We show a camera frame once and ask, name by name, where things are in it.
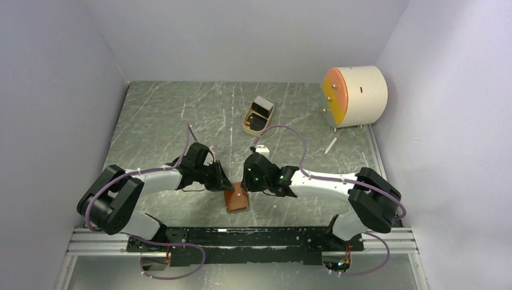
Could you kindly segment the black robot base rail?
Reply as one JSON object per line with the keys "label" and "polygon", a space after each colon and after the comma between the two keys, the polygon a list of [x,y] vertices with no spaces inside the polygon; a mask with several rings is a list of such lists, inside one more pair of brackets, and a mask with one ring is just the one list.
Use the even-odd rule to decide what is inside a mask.
{"label": "black robot base rail", "polygon": [[348,241],[335,237],[330,225],[283,227],[167,227],[167,243],[152,245],[129,236],[127,252],[140,253],[144,266],[289,263],[322,265],[324,254],[362,251],[361,234]]}

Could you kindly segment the beige oval card tray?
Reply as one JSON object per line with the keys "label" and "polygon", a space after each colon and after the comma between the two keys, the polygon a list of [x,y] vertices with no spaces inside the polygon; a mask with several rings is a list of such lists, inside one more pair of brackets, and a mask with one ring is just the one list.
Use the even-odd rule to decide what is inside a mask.
{"label": "beige oval card tray", "polygon": [[249,135],[260,135],[269,126],[274,110],[275,103],[272,100],[258,95],[243,118],[243,130]]}

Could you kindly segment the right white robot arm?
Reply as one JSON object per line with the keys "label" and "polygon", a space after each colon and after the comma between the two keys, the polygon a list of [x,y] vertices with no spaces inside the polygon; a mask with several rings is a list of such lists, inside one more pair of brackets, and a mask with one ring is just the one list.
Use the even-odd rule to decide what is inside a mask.
{"label": "right white robot arm", "polygon": [[270,192],[276,197],[327,198],[348,204],[349,210],[332,219],[325,235],[333,250],[341,250],[354,236],[368,230],[389,233],[402,198],[368,167],[342,175],[311,172],[297,166],[278,167],[260,153],[252,153],[244,161],[242,188],[247,192]]}

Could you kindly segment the brown leather card holder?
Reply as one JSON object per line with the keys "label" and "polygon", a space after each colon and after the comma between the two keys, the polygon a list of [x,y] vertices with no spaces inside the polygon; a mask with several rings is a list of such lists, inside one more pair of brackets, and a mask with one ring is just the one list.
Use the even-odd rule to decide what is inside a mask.
{"label": "brown leather card holder", "polygon": [[223,192],[227,213],[243,211],[249,207],[249,198],[241,182],[232,184],[233,189]]}

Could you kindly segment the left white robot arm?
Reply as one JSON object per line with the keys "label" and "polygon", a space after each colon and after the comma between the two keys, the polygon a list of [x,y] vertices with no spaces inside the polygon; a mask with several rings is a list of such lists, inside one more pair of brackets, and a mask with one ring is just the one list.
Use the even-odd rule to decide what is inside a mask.
{"label": "left white robot arm", "polygon": [[166,246],[167,226],[157,218],[138,212],[135,207],[145,194],[167,190],[183,190],[199,183],[211,192],[234,188],[219,161],[206,163],[212,153],[206,145],[194,142],[174,161],[161,167],[124,170],[107,166],[77,204],[77,213],[86,225],[108,235],[124,233],[142,239],[152,251]]}

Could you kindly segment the black card divider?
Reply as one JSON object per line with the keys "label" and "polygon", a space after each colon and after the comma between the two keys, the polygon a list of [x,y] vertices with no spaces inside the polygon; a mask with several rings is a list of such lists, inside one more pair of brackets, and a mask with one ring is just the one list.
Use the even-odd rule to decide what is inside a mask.
{"label": "black card divider", "polygon": [[273,107],[274,106],[273,106],[272,103],[271,104],[263,104],[263,105],[261,105],[259,103],[253,102],[251,104],[251,109],[255,113],[261,115],[263,118],[266,118],[266,119],[268,119],[270,117],[270,114],[271,114],[271,112],[273,110]]}

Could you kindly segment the stack of white cards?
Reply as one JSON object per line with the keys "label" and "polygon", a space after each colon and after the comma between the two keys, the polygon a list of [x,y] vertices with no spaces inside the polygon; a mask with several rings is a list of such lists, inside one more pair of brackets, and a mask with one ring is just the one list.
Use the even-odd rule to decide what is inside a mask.
{"label": "stack of white cards", "polygon": [[254,101],[253,101],[253,102],[259,103],[259,104],[261,104],[261,105],[263,105],[263,104],[271,104],[271,103],[272,103],[272,104],[273,104],[273,106],[275,106],[273,101],[271,101],[271,100],[269,100],[269,99],[267,99],[267,98],[264,98],[264,97],[262,97],[262,96],[260,96],[260,95],[258,95],[258,96],[254,99]]}

